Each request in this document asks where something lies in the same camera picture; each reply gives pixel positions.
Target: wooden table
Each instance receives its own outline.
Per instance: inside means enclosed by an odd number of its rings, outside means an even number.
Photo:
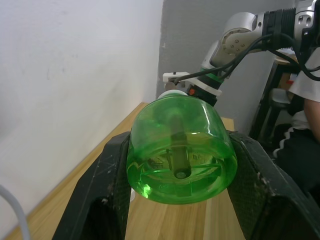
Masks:
[[[137,106],[27,217],[33,240],[53,237],[79,178],[113,137],[129,131],[146,103]],[[232,119],[222,118],[233,131]],[[7,240],[22,239],[16,227]],[[243,240],[227,191],[196,204],[166,205],[136,195],[130,204],[126,240]]]

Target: white wall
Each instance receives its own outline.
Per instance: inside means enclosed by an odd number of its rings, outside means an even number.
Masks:
[[[162,4],[0,1],[0,184],[25,212],[155,98]],[[0,239],[16,223],[0,199]]]

